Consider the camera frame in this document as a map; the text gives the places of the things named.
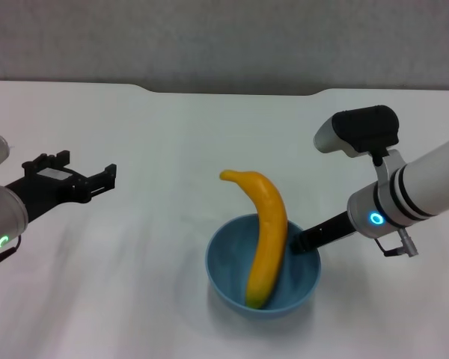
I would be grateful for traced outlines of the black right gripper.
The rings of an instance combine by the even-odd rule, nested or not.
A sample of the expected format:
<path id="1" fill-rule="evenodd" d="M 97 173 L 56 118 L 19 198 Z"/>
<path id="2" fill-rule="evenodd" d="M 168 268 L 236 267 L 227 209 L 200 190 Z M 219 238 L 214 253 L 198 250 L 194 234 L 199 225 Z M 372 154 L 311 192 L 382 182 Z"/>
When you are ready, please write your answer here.
<path id="1" fill-rule="evenodd" d="M 303 254 L 335 242 L 355 232 L 347 212 L 342 212 L 313 229 L 304 230 L 293 236 L 290 250 L 293 254 Z"/>

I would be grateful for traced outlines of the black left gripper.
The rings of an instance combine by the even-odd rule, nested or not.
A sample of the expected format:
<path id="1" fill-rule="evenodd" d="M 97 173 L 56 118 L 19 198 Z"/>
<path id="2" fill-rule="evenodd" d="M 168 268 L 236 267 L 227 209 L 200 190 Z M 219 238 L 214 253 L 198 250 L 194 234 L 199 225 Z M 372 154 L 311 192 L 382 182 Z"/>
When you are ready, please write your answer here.
<path id="1" fill-rule="evenodd" d="M 65 167 L 70 163 L 70 152 L 56 155 L 40 154 L 22 164 L 23 177 L 6 185 L 24 204 L 28 222 L 36 220 L 63 203 L 88 203 L 93 197 L 115 188 L 117 165 L 107 166 L 103 172 L 85 177 Z M 40 175 L 47 168 L 68 174 L 65 179 Z"/>

